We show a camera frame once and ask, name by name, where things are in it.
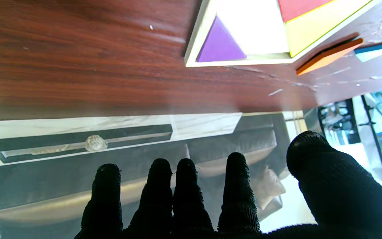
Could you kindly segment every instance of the blue block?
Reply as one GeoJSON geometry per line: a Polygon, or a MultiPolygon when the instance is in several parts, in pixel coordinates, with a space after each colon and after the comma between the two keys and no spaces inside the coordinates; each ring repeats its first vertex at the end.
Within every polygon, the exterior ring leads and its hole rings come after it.
{"type": "Polygon", "coordinates": [[[359,48],[354,52],[360,61],[369,61],[370,59],[374,59],[382,55],[382,44],[359,48]]]}

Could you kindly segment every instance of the black glove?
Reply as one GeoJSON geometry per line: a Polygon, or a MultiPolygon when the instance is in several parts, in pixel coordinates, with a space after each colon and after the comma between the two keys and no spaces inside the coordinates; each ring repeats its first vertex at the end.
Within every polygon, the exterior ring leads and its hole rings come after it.
{"type": "Polygon", "coordinates": [[[83,213],[82,230],[75,238],[382,238],[382,187],[351,156],[307,131],[291,142],[287,164],[318,225],[261,233],[248,166],[242,154],[232,153],[217,231],[204,209],[194,163],[190,159],[179,162],[172,195],[170,165],[156,159],[139,208],[124,230],[120,171],[115,165],[102,165],[83,213]]]}

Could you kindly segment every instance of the orange block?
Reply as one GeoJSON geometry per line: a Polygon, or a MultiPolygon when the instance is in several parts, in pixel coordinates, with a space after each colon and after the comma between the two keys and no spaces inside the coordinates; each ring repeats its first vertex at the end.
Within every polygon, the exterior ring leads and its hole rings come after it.
{"type": "Polygon", "coordinates": [[[297,75],[300,76],[302,74],[306,74],[318,68],[324,67],[333,63],[338,58],[346,55],[347,53],[355,50],[363,43],[363,39],[359,38],[354,41],[339,45],[334,47],[331,50],[327,50],[323,53],[320,53],[318,56],[315,56],[310,61],[306,62],[299,69],[297,69],[297,75]]]}

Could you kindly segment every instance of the wooden tabletop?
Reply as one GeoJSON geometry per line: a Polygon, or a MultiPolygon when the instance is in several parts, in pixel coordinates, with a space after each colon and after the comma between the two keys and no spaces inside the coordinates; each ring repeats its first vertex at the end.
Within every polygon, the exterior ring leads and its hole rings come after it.
{"type": "Polygon", "coordinates": [[[0,0],[0,119],[300,110],[382,89],[382,56],[295,73],[349,35],[382,42],[382,1],[293,64],[186,68],[199,6],[0,0]]]}

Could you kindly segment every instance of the finger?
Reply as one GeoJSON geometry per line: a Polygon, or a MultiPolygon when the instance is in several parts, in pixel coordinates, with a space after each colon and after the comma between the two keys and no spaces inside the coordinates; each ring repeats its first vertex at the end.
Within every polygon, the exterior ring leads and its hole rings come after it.
{"type": "Polygon", "coordinates": [[[382,186],[318,133],[291,142],[287,165],[318,224],[382,230],[382,186]]]}
{"type": "Polygon", "coordinates": [[[172,223],[172,171],[166,159],[156,159],[150,167],[147,183],[141,194],[126,233],[169,234],[172,223]]]}
{"type": "Polygon", "coordinates": [[[244,155],[232,153],[226,163],[225,188],[218,231],[223,234],[259,233],[260,225],[244,155]]]}
{"type": "Polygon", "coordinates": [[[120,204],[120,171],[114,164],[100,166],[92,184],[77,238],[118,236],[123,229],[120,204]]]}
{"type": "Polygon", "coordinates": [[[197,185],[197,171],[191,159],[182,159],[176,170],[173,196],[173,233],[192,236],[214,232],[210,217],[203,205],[203,195],[197,185]]]}

